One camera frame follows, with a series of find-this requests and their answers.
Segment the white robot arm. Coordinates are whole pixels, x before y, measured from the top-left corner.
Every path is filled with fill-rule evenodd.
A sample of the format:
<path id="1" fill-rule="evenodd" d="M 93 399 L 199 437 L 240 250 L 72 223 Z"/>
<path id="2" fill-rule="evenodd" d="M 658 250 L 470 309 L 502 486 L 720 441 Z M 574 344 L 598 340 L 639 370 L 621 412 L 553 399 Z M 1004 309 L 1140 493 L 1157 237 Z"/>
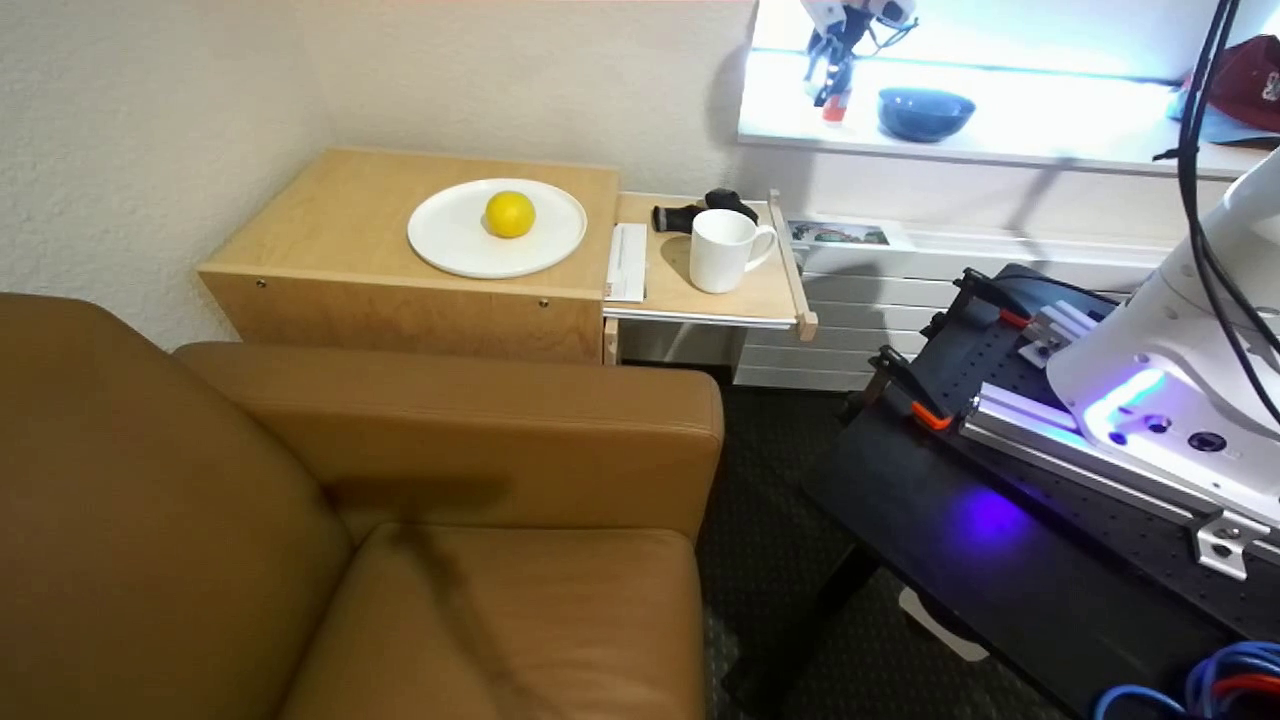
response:
<path id="1" fill-rule="evenodd" d="M 1022 429 L 1070 467 L 1266 530 L 1280 525 L 1280 156 L 1252 163 L 1211 213 L 1195 200 L 1234 10 L 1240 0 L 1214 0 L 1176 103 L 1182 242 L 1045 359 L 1060 408 L 982 382 L 968 423 Z"/>

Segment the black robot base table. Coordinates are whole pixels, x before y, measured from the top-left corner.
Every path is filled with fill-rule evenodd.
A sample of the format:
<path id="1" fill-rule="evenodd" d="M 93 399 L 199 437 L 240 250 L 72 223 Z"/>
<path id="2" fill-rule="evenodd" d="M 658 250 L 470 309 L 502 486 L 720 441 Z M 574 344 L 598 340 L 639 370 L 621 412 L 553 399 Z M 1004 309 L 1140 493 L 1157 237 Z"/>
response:
<path id="1" fill-rule="evenodd" d="M 1021 262 L 961 277 L 907 359 L 953 429 L 930 437 L 868 386 L 804 497 L 1022 680 L 1093 717 L 1116 682 L 1176 688 L 1230 638 L 1280 638 L 1280 577 L 1254 562 L 1243 584 L 1225 581 L 1191 560 L 1188 529 L 961 437 L 979 382 L 1046 393 L 1021 359 L 1026 313 L 1046 298 L 1111 309 Z"/>

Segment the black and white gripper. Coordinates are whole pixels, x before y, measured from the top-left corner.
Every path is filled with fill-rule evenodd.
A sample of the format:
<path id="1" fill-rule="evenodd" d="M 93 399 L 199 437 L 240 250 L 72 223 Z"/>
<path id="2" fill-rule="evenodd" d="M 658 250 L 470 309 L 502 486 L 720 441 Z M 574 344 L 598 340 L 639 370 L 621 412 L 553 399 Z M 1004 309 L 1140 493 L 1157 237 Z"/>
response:
<path id="1" fill-rule="evenodd" d="M 809 69 L 804 69 L 804 83 L 813 94 L 828 94 L 834 72 L 851 77 L 868 22 L 878 22 L 893 33 L 907 33 L 916 22 L 916 0 L 798 0 L 798 6 L 809 10 L 809 21 L 817 29 L 809 36 Z"/>

